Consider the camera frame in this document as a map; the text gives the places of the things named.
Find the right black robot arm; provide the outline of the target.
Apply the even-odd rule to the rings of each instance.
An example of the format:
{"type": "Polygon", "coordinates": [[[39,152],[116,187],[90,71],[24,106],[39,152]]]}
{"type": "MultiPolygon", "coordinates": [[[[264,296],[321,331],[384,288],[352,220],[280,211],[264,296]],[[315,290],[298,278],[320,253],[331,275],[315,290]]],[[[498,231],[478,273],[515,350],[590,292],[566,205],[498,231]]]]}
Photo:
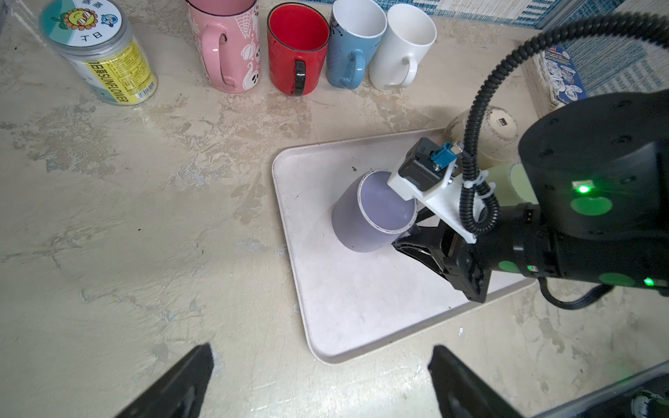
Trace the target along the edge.
{"type": "Polygon", "coordinates": [[[592,290],[558,308],[587,307],[615,287],[668,293],[668,93],[610,93],[541,118],[518,145],[535,203],[503,207],[468,243],[452,226],[417,227],[395,250],[484,302],[493,272],[519,273],[549,294],[550,278],[592,290]]]}

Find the red mug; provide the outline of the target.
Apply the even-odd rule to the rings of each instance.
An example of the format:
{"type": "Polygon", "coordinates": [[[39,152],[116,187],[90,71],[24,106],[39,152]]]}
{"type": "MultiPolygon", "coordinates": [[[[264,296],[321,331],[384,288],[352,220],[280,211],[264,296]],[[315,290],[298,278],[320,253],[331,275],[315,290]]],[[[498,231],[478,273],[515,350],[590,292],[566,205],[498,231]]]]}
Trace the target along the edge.
{"type": "Polygon", "coordinates": [[[309,5],[281,3],[268,13],[268,57],[273,85],[290,97],[317,87],[329,47],[325,17],[309,5]]]}

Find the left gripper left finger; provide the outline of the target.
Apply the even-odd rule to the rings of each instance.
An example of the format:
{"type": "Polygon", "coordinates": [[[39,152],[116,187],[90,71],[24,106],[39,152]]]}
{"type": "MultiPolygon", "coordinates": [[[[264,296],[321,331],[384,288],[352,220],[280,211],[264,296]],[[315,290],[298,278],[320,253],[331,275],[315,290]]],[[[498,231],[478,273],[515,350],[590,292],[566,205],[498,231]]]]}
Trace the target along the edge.
{"type": "Polygon", "coordinates": [[[198,345],[117,417],[199,417],[213,369],[210,344],[198,345]]]}

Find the purple mug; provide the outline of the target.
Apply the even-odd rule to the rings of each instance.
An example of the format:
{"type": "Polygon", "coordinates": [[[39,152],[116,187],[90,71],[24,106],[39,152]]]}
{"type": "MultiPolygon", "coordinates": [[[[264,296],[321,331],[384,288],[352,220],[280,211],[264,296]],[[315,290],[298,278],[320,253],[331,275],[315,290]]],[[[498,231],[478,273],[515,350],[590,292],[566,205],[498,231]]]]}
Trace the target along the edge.
{"type": "Polygon", "coordinates": [[[391,172],[370,171],[352,183],[334,204],[338,240],[358,253],[391,245],[416,222],[416,200],[404,200],[389,185],[391,172]]]}

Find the white mug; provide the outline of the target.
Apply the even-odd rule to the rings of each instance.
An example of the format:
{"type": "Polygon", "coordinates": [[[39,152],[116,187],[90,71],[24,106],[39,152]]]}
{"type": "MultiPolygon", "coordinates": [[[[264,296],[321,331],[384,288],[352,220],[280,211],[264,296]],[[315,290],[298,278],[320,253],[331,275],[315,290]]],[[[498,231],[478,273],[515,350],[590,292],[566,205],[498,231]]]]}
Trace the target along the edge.
{"type": "Polygon", "coordinates": [[[411,85],[419,64],[437,40],[434,21],[416,6],[393,5],[387,20],[387,31],[369,67],[371,84],[383,92],[411,85]]]}

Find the pink ghost pattern mug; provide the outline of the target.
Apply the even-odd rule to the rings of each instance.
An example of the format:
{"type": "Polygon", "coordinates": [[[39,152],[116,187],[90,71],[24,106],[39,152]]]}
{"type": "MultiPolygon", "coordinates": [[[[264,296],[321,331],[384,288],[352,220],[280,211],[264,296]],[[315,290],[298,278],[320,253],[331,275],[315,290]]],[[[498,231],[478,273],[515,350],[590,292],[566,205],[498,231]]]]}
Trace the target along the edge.
{"type": "Polygon", "coordinates": [[[241,94],[260,79],[259,5],[253,0],[186,3],[187,16],[210,84],[241,94]]]}

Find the blue mug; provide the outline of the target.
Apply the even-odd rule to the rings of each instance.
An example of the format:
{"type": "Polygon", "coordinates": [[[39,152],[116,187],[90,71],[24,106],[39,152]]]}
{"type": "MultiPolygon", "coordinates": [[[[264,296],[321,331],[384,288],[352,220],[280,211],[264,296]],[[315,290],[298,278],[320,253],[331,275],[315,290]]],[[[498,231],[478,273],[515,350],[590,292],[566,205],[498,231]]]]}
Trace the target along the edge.
{"type": "Polygon", "coordinates": [[[327,79],[337,88],[355,90],[382,41],[388,21],[375,1],[337,0],[330,18],[327,79]]]}

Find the white plastic tray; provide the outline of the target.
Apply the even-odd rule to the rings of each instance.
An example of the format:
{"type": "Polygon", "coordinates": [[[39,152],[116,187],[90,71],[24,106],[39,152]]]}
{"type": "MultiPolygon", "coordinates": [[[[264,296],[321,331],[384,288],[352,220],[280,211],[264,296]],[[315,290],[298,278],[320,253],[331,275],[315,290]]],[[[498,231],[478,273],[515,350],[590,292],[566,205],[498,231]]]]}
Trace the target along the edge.
{"type": "Polygon", "coordinates": [[[272,165],[308,348],[337,365],[478,309],[449,282],[392,247],[362,254],[334,233],[332,209],[374,169],[389,170],[440,129],[287,148],[272,165]]]}

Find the light green mug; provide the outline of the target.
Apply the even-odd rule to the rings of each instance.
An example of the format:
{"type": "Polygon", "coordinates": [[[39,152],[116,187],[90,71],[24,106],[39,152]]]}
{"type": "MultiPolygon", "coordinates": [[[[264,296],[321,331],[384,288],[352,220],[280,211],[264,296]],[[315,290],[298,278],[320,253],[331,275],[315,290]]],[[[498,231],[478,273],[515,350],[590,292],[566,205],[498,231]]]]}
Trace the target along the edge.
{"type": "Polygon", "coordinates": [[[501,207],[521,203],[538,204],[531,182],[521,163],[491,167],[487,181],[496,185],[495,195],[501,207]]]}

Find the yellow green labelled can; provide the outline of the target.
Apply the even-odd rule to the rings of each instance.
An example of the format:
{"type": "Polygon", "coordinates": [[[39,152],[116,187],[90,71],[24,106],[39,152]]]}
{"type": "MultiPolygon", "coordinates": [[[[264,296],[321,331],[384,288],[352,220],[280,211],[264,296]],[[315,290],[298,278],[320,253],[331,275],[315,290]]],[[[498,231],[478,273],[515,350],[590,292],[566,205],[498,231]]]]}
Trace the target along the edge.
{"type": "Polygon", "coordinates": [[[135,106],[159,82],[132,24],[113,1],[52,1],[40,13],[45,42],[74,68],[100,100],[135,106]]]}

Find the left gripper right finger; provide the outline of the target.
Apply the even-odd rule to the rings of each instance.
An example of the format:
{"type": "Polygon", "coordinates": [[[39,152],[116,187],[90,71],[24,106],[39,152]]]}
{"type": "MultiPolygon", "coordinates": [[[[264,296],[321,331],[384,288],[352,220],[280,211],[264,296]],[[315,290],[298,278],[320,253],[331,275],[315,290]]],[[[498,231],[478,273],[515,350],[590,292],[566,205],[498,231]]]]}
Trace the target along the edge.
{"type": "Polygon", "coordinates": [[[522,417],[448,348],[433,348],[428,371],[442,417],[522,417]]]}

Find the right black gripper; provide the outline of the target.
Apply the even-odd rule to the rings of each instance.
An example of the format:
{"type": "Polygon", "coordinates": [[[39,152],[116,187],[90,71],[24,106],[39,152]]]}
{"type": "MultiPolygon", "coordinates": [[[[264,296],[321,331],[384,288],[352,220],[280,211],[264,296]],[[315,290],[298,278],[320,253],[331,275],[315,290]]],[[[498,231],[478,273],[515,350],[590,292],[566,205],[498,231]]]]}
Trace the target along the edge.
{"type": "Polygon", "coordinates": [[[499,270],[502,253],[487,240],[468,244],[443,221],[435,226],[414,225],[392,243],[394,249],[420,262],[461,292],[468,301],[485,303],[491,275],[499,270]]]}

